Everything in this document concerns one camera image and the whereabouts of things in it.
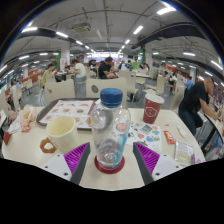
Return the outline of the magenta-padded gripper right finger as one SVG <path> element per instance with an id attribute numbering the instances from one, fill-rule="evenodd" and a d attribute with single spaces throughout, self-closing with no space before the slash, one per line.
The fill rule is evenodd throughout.
<path id="1" fill-rule="evenodd" d="M 133 143 L 133 153 L 145 185 L 182 169 L 168 154 L 158 154 L 137 142 Z"/>

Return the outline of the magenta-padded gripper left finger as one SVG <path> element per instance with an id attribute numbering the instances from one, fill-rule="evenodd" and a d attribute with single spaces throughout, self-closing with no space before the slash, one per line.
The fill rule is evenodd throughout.
<path id="1" fill-rule="evenodd" d="M 65 155 L 56 154 L 42 169 L 79 185 L 89 154 L 90 143 L 87 142 Z"/>

